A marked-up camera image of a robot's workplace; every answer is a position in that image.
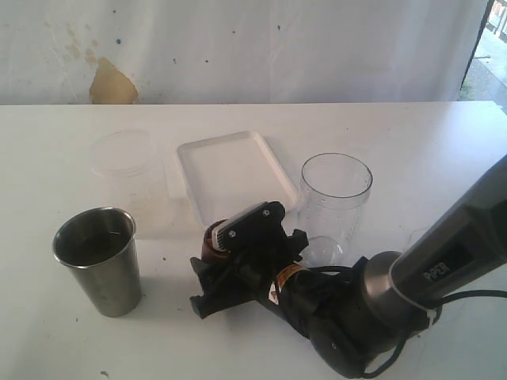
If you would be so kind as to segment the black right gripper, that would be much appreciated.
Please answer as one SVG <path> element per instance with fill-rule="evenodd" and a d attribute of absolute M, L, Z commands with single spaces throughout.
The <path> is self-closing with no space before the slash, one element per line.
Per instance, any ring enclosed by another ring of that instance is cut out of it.
<path fill-rule="evenodd" d="M 225 261 L 210 264 L 192 257 L 190 264 L 202 290 L 202 295 L 189 299 L 193 311 L 205 319 L 248 302 L 299 301 L 305 294 L 300 280 L 309 274 L 299 264 L 306 247 L 307 234 L 294 230 L 249 249 L 225 252 Z"/>

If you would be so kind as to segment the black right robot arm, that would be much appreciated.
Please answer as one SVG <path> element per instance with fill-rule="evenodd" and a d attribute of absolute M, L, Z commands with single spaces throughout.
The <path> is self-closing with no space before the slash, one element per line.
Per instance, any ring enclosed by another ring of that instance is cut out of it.
<path fill-rule="evenodd" d="M 345 378 L 374 378 L 444 305 L 504 298 L 467 285 L 506 262 L 506 162 L 498 161 L 405 253 L 384 251 L 353 266 L 302 266 L 307 234 L 284 231 L 284 206 L 262 202 L 206 230 L 190 260 L 208 317 L 255 301 L 308 339 Z"/>

